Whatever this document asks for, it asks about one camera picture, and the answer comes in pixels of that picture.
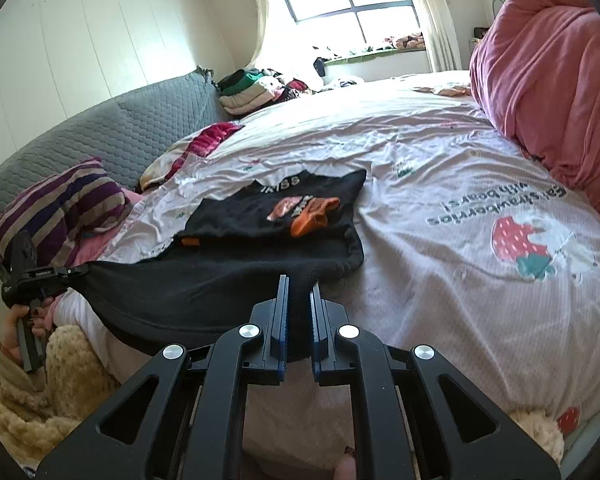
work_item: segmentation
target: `window frame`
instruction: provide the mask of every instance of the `window frame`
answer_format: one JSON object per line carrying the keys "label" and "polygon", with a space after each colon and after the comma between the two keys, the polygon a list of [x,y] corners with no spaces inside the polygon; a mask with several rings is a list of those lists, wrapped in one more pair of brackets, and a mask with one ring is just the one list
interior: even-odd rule
{"label": "window frame", "polygon": [[338,16],[340,14],[347,14],[349,12],[352,12],[354,14],[354,16],[356,17],[356,22],[358,23],[358,28],[360,29],[360,34],[362,34],[362,39],[365,43],[366,43],[365,31],[362,28],[362,23],[360,22],[360,18],[358,17],[358,13],[363,12],[365,10],[390,9],[392,7],[411,7],[413,9],[413,13],[416,17],[416,22],[418,23],[418,26],[420,26],[420,20],[418,19],[418,13],[416,12],[415,7],[413,6],[412,0],[400,0],[398,2],[383,2],[380,4],[366,4],[366,5],[362,5],[362,6],[356,6],[356,5],[354,5],[353,0],[349,0],[350,7],[348,7],[347,9],[332,10],[330,12],[324,12],[322,14],[317,14],[317,15],[311,16],[309,18],[303,18],[302,20],[298,20],[298,17],[296,16],[296,13],[294,11],[294,7],[291,4],[291,0],[285,0],[285,3],[286,3],[287,9],[289,10],[289,13],[291,14],[291,17],[294,19],[294,21],[296,23],[306,22],[307,20],[315,20],[317,18],[329,18],[331,16]]}

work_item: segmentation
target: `patterned pillow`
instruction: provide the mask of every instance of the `patterned pillow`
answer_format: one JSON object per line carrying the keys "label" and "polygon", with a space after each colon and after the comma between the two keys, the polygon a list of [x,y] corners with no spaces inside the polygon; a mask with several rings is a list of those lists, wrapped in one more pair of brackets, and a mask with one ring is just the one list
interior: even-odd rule
{"label": "patterned pillow", "polygon": [[82,232],[101,233],[132,209],[125,193],[98,157],[52,175],[21,192],[0,215],[0,257],[8,266],[11,240],[27,230],[38,249],[38,265],[70,266]]}

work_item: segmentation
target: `metal pivot bolt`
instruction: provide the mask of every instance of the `metal pivot bolt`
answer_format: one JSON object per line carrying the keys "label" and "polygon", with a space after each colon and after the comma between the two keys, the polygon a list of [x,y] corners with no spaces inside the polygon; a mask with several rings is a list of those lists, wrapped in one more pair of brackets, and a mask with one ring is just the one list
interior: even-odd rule
{"label": "metal pivot bolt", "polygon": [[343,325],[338,329],[338,334],[346,339],[353,339],[360,335],[360,329],[353,325]]}
{"label": "metal pivot bolt", "polygon": [[183,353],[184,350],[180,345],[169,345],[162,351],[162,355],[167,359],[177,359]]}
{"label": "metal pivot bolt", "polygon": [[424,360],[431,359],[436,354],[434,349],[427,345],[416,346],[413,349],[413,353],[416,354],[417,358]]}
{"label": "metal pivot bolt", "polygon": [[260,333],[260,328],[257,325],[247,324],[242,325],[240,327],[240,335],[247,339],[251,339],[252,337],[256,337]]}

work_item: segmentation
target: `gray quilted headboard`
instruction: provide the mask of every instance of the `gray quilted headboard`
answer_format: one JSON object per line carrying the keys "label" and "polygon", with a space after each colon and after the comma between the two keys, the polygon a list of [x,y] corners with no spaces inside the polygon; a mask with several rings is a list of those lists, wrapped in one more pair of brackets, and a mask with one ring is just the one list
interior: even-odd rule
{"label": "gray quilted headboard", "polygon": [[199,68],[133,90],[35,138],[0,165],[0,213],[22,190],[95,155],[117,183],[133,189],[149,164],[176,140],[228,120],[211,76]]}

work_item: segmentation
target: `red strawberry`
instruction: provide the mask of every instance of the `red strawberry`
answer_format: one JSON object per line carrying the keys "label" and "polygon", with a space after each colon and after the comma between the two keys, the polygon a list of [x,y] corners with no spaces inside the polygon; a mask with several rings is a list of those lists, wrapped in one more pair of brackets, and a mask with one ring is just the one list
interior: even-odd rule
{"label": "red strawberry", "polygon": [[580,409],[576,406],[571,406],[558,418],[558,428],[564,436],[567,436],[572,431],[576,430],[580,423]]}
{"label": "red strawberry", "polygon": [[535,232],[532,225],[519,225],[514,222],[513,216],[505,216],[493,225],[491,246],[496,256],[504,262],[515,263],[519,257],[527,258],[529,254],[549,256],[546,246],[529,241],[528,236]]}

